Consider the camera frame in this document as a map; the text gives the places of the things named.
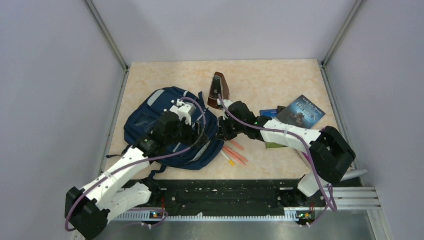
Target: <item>beige marble surface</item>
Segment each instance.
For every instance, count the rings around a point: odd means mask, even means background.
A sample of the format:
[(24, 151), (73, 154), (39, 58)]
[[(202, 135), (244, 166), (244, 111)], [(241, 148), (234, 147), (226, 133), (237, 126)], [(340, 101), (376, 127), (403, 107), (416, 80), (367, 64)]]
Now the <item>beige marble surface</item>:
[[(151, 93), (165, 87), (180, 87), (194, 94), (200, 91), (207, 98), (215, 72), (225, 75), (230, 89), (230, 100), (242, 101), (259, 115), (259, 110), (276, 109), (278, 105), (288, 106), (300, 95), (305, 95), (325, 113), (314, 129), (324, 126), (337, 127), (333, 109), (323, 82), (317, 60), (236, 60), (236, 61), (185, 61), (133, 63), (129, 72), (122, 104), (119, 110), (109, 154), (118, 154), (125, 148), (124, 125), (139, 105)], [(214, 114), (222, 112), (212, 109)], [(199, 171), (169, 167), (156, 179), (298, 179), (309, 169), (298, 153), (291, 148), (265, 149), (260, 141), (250, 140), (245, 135), (235, 139), (245, 150), (237, 149), (231, 143), (226, 146), (239, 152), (249, 160), (247, 166), (235, 162), (235, 166), (218, 155), (207, 167)], [(106, 164), (109, 169), (118, 161), (111, 158)], [(158, 170), (158, 163), (152, 164), (134, 176), (146, 178), (151, 170)]]

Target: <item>book cover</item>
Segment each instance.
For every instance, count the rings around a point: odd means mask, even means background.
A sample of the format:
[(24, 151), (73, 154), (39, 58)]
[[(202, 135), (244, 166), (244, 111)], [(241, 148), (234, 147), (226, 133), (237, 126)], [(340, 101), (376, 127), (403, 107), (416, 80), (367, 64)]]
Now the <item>book cover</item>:
[[(284, 123), (296, 127), (311, 129), (326, 113), (312, 103), (307, 97), (301, 95), (292, 104), (279, 112), (276, 118)], [(266, 149), (286, 148), (276, 143), (265, 143)]]

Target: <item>white wall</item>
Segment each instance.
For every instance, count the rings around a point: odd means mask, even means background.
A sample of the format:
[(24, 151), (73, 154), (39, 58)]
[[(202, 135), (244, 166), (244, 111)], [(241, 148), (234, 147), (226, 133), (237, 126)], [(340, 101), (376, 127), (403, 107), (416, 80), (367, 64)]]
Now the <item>white wall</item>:
[(0, 3), (0, 239), (65, 240), (123, 79), (82, 0)]
[(424, 1), (367, 1), (328, 67), (396, 240), (423, 239)]
[(128, 63), (320, 59), (355, 0), (94, 0)]

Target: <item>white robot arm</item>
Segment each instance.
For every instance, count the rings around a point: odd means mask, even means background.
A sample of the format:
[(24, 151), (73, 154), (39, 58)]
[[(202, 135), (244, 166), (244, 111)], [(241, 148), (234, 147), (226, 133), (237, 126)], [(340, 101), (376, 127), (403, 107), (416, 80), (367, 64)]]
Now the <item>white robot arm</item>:
[(193, 104), (178, 100), (159, 118), (152, 131), (140, 137), (107, 172), (82, 188), (71, 188), (66, 194), (67, 222), (86, 239), (94, 239), (111, 220), (136, 206), (146, 204), (152, 191), (144, 182), (138, 182), (127, 189), (122, 187), (150, 165), (149, 158), (153, 161), (163, 156), (170, 144), (193, 146), (208, 140), (203, 132), (193, 132), (191, 116), (195, 110)]
[[(281, 123), (270, 117), (255, 117), (241, 101), (218, 100), (218, 105), (224, 105), (226, 109), (226, 115), (219, 118), (220, 137), (223, 140), (231, 140), (243, 133), (254, 140), (284, 145), (305, 154), (310, 152), (310, 161), (313, 161), (322, 186), (341, 182), (356, 158), (355, 152), (333, 127), (312, 130)], [(315, 174), (309, 172), (300, 180), (297, 189), (308, 198), (314, 195), (320, 189)]]

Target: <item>navy blue backpack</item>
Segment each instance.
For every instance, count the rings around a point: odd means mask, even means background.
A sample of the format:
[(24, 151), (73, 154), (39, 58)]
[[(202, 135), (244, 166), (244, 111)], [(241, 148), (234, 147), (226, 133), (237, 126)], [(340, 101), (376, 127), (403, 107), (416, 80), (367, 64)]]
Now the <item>navy blue backpack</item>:
[[(224, 141), (217, 140), (216, 134), (218, 132), (218, 119), (209, 111), (203, 100), (203, 93), (199, 93), (199, 97), (195, 96), (189, 91), (183, 90), (178, 87), (166, 87), (156, 90), (144, 101), (140, 107), (129, 116), (128, 121), (123, 127), (125, 132), (125, 142), (129, 146), (133, 145), (136, 140), (151, 131), (159, 117), (164, 113), (164, 110), (169, 110), (174, 104), (172, 100), (177, 102), (177, 99), (188, 97), (200, 104), (206, 115), (206, 126), (204, 133), (209, 138), (209, 142), (198, 147), (192, 147), (189, 151), (181, 155), (158, 160), (162, 167), (160, 170), (152, 171), (150, 178), (153, 178), (157, 173), (163, 173), (167, 167), (186, 169), (186, 170), (200, 170), (207, 166), (222, 150)], [(202, 114), (199, 109), (194, 111), (191, 121), (197, 122), (201, 120)], [(182, 143), (170, 145), (167, 148), (167, 153), (172, 154), (184, 150), (190, 146)]]

